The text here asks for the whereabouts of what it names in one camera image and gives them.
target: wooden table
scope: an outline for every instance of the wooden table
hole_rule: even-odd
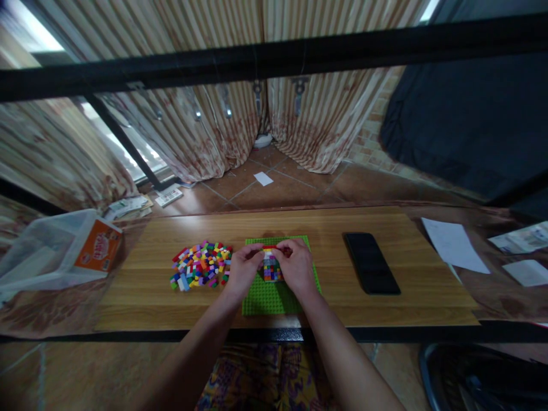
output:
[[[360,287],[344,232],[372,233],[401,295]],[[190,329],[222,287],[173,291],[172,257],[204,239],[239,249],[247,238],[307,235],[323,295],[347,327],[478,325],[476,303],[399,207],[170,217],[151,221],[99,304],[96,331]],[[233,328],[307,327],[304,315],[236,316]]]

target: tile floor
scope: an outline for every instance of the tile floor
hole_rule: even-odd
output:
[[[262,171],[274,180],[266,187],[253,176]],[[222,178],[198,183],[193,189],[183,192],[184,197],[166,208],[155,205],[152,208],[154,215],[193,215],[360,200],[474,204],[448,191],[351,163],[341,163],[330,175],[310,173],[272,146],[253,151],[247,162],[228,171]]]
[[[176,342],[0,346],[0,409],[123,409]],[[430,411],[418,344],[360,344],[407,411]]]
[[[253,174],[274,183],[262,187]],[[332,175],[309,173],[274,147],[251,153],[220,179],[184,190],[158,216],[356,200],[431,200],[472,204],[404,178],[342,163]],[[15,342],[0,345],[0,409],[119,409],[175,343]],[[429,410],[414,344],[362,344],[408,411]]]

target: black smartphone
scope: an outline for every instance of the black smartphone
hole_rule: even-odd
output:
[[[344,240],[354,262],[361,287],[367,294],[401,294],[400,287],[373,235],[345,233]]]

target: green baseplate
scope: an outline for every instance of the green baseplate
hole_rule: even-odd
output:
[[[263,243],[264,245],[276,245],[282,240],[301,238],[307,244],[310,249],[310,243],[308,243],[308,236],[290,236],[290,237],[270,237],[263,239],[247,239],[245,244]],[[318,274],[316,272],[316,266],[312,264],[314,270],[314,277],[316,279],[316,287],[321,293],[320,282],[318,281]],[[241,312],[245,316],[252,315],[270,315],[270,314],[295,314],[302,312],[303,308],[297,301],[295,294],[289,289],[284,281],[279,283],[265,283],[260,275],[260,271],[257,271],[257,275],[251,284],[249,294],[245,298]]]

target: clear plastic container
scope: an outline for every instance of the clear plastic container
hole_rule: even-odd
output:
[[[0,292],[58,290],[104,278],[122,230],[85,209],[30,223],[0,261]]]

